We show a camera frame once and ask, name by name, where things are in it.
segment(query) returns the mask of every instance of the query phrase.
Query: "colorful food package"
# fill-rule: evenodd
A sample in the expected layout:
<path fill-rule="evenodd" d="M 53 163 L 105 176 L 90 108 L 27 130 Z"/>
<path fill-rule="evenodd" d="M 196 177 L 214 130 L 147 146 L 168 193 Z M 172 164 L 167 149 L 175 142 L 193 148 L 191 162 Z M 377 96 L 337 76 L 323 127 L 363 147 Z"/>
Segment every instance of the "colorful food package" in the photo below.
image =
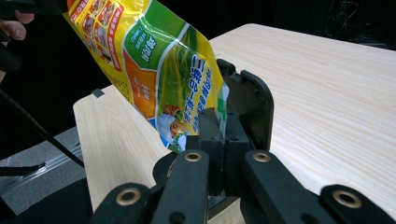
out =
<path fill-rule="evenodd" d="M 69 20 L 110 82 L 175 152 L 216 109 L 224 132 L 228 87 L 207 39 L 156 0 L 68 0 Z"/>

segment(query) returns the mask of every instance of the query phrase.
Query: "screw hole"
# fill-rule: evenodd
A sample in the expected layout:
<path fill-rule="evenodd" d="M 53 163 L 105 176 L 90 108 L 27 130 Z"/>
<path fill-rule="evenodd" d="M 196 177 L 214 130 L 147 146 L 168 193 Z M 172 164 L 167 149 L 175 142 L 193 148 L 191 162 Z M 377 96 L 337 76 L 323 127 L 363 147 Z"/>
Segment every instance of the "screw hole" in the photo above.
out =
<path fill-rule="evenodd" d="M 334 199 L 343 206 L 350 208 L 360 208 L 361 200 L 355 194 L 346 190 L 335 190 L 332 193 Z"/>
<path fill-rule="evenodd" d="M 199 153 L 191 152 L 186 154 L 184 158 L 186 159 L 186 161 L 200 161 L 202 156 Z"/>
<path fill-rule="evenodd" d="M 253 154 L 253 158 L 254 158 L 254 160 L 260 161 L 260 162 L 268 162 L 268 161 L 271 160 L 270 155 L 267 155 L 267 154 L 262 153 L 262 152 L 258 152 L 258 153 Z"/>
<path fill-rule="evenodd" d="M 123 189 L 116 198 L 117 204 L 127 206 L 136 203 L 140 199 L 140 191 L 137 188 Z"/>

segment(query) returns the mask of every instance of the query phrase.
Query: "yellow package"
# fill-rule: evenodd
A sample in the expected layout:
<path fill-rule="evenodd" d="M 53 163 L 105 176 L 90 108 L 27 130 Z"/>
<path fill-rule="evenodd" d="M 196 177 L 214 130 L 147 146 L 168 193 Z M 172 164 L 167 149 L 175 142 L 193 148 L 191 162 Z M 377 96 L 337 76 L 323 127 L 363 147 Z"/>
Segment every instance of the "yellow package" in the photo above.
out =
<path fill-rule="evenodd" d="M 228 88 L 207 39 L 156 0 L 68 0 L 69 20 L 122 95 L 175 152 L 197 134 L 198 112 L 217 110 L 224 132 Z"/>

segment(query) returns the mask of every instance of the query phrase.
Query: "light wood surface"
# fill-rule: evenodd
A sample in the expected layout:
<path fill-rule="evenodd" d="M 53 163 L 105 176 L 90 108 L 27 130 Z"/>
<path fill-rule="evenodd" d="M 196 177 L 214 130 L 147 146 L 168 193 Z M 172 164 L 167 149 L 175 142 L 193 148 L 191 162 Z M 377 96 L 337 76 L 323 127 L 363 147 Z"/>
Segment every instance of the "light wood surface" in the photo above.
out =
<path fill-rule="evenodd" d="M 350 186 L 396 218 L 396 52 L 248 24 L 210 40 L 275 100 L 271 151 L 309 190 Z M 167 151 L 113 87 L 74 105 L 93 209 L 126 182 L 152 186 Z"/>

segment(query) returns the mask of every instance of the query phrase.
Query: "snack bag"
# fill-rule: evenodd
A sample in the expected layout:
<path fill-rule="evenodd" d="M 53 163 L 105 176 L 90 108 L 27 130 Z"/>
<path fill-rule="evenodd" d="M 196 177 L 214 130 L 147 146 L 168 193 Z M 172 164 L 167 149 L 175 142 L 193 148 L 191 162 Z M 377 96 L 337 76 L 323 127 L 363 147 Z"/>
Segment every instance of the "snack bag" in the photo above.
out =
<path fill-rule="evenodd" d="M 207 39 L 156 0 L 68 0 L 69 20 L 110 82 L 159 132 L 185 150 L 198 112 L 225 129 L 228 88 Z"/>

